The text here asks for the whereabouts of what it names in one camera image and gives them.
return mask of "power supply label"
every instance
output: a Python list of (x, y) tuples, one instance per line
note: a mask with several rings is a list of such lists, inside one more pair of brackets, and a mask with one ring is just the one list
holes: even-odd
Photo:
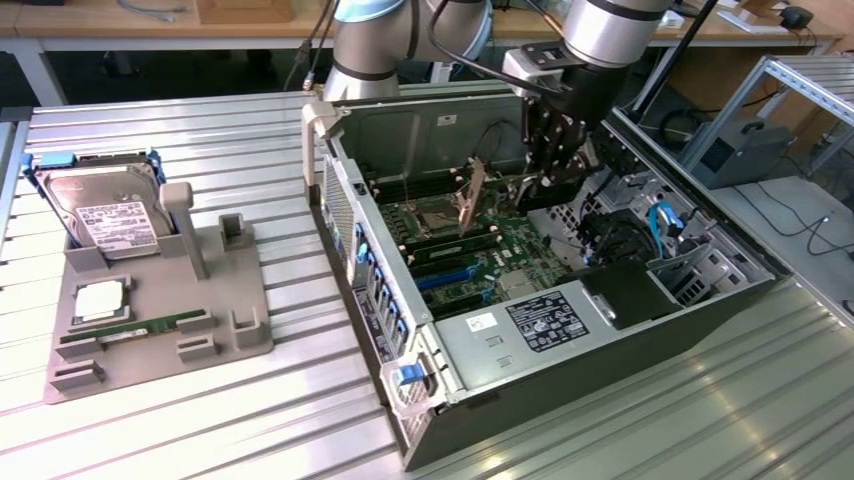
[(590, 333), (561, 292), (511, 305), (507, 313), (535, 352), (543, 352)]
[(158, 243), (143, 202), (80, 207), (78, 218), (103, 252)]

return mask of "hard drive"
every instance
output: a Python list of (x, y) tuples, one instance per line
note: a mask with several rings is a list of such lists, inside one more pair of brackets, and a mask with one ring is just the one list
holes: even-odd
[(158, 253), (158, 237), (175, 233), (160, 206), (166, 178), (148, 153), (76, 157), (24, 155), (24, 175), (59, 216), (72, 247), (98, 247), (108, 260)]

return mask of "white sticker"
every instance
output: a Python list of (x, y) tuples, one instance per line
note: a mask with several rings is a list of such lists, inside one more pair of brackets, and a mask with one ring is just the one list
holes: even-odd
[(438, 127), (445, 127), (447, 125), (454, 125), (457, 123), (457, 115), (442, 115), (439, 120), (436, 121)]
[(498, 325), (495, 316), (491, 313), (485, 313), (477, 317), (467, 318), (466, 323), (469, 324), (469, 330), (471, 330), (471, 333), (479, 332), (481, 330)]
[(78, 216), (95, 245), (104, 252), (158, 243), (143, 202), (80, 207)]

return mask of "ribbed metal surface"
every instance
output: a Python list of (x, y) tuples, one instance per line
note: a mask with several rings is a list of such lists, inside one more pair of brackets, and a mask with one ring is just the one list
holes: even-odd
[(347, 196), (344, 195), (344, 189), (342, 188), (342, 181), (335, 173), (332, 167), (331, 157), (326, 161), (326, 169), (323, 174), (323, 200), (332, 216), (332, 222), (339, 235), (343, 235), (342, 245), (344, 246), (344, 253), (350, 258), (350, 249), (352, 248), (352, 242), (350, 242), (348, 235), (352, 233), (352, 209), (347, 202)]
[(63, 232), (19, 182), (0, 252), (0, 478), (850, 478), (854, 336), (794, 285), (686, 355), (403, 474), (302, 198), (298, 121), (244, 116), (304, 101), (279, 94), (36, 114), (34, 153), (159, 147), (167, 174), (198, 191), (195, 221), (244, 213), (276, 347), (43, 405)]
[(766, 72), (854, 126), (854, 60), (837, 55), (782, 56)]

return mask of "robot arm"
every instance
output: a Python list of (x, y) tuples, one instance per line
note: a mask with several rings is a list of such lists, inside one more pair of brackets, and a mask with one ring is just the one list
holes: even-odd
[[(503, 71), (550, 88), (514, 87), (523, 98), (522, 131), (531, 173), (521, 211), (575, 198), (589, 172), (601, 168), (578, 153), (607, 115), (631, 64), (641, 59), (671, 0), (575, 0), (562, 39), (523, 45), (505, 56)], [(622, 175), (623, 165), (609, 165)]]
[[(340, 0), (335, 11), (335, 66), (323, 93), (327, 101), (398, 95), (399, 60), (445, 61), (428, 41), (436, 0)], [(475, 59), (493, 25), (490, 0), (454, 0), (435, 32), (462, 56)]]
[[(574, 0), (562, 38), (510, 50), (503, 72), (495, 72), (474, 62), (491, 30), (489, 0), (340, 0), (324, 100), (396, 95), (402, 59), (451, 59), (503, 80), (523, 98), (529, 151), (518, 210), (566, 203), (602, 167), (579, 148), (614, 105), (671, 2)], [(629, 173), (609, 166), (615, 174)]]

